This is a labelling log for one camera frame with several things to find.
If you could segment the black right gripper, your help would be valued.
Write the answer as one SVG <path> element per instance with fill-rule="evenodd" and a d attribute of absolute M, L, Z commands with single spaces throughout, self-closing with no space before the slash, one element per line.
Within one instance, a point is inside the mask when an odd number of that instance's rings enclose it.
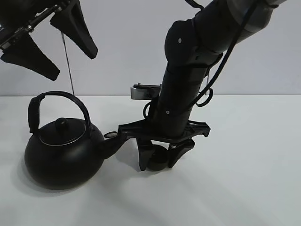
<path fill-rule="evenodd" d="M 146 170 L 153 155 L 151 140 L 174 143 L 168 149 L 168 167 L 172 168 L 194 148 L 192 137 L 209 135 L 210 127 L 206 123 L 189 120 L 193 101 L 207 72 L 206 67 L 167 65 L 160 94 L 148 103 L 150 108 L 144 119 L 119 125 L 120 137 L 136 138 L 141 171 Z"/>

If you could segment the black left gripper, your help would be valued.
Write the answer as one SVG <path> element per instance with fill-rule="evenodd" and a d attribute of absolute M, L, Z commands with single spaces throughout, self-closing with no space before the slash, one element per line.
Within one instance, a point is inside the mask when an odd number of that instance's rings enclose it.
<path fill-rule="evenodd" d="M 2 0 L 0 2 L 0 57 L 5 63 L 34 71 L 52 81 L 60 73 L 57 66 L 44 55 L 31 36 L 16 42 L 11 36 L 26 27 L 45 9 L 61 8 L 50 19 L 50 24 L 69 37 L 89 58 L 97 56 L 98 48 L 87 28 L 79 0 Z"/>

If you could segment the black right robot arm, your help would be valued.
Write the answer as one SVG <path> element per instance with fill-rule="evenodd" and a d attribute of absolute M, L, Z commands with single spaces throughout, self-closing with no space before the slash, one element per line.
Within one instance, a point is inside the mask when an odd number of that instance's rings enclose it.
<path fill-rule="evenodd" d="M 119 126 L 122 141 L 135 138 L 140 170 L 172 168 L 210 127 L 190 121 L 194 106 L 212 99 L 235 45 L 264 29 L 280 0 L 214 0 L 191 19 L 175 21 L 165 39 L 167 60 L 158 86 L 135 84 L 133 99 L 146 99 L 143 119 Z"/>

